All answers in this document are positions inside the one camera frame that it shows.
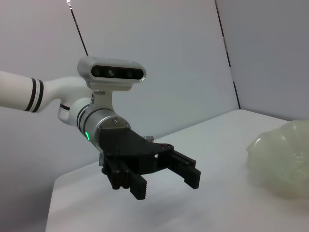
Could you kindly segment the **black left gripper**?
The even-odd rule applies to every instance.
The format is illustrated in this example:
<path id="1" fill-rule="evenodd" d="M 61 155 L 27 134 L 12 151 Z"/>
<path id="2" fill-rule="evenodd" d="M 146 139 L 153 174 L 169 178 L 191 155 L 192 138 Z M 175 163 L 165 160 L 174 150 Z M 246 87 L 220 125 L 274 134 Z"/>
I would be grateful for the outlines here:
<path id="1" fill-rule="evenodd" d="M 137 200 L 146 197 L 147 181 L 141 174 L 163 168 L 181 176 L 192 189 L 199 188 L 201 171 L 196 168 L 196 161 L 175 151 L 170 144 L 150 142 L 129 128 L 121 128 L 102 129 L 99 146 L 107 155 L 101 171 L 112 188 L 129 189 Z"/>

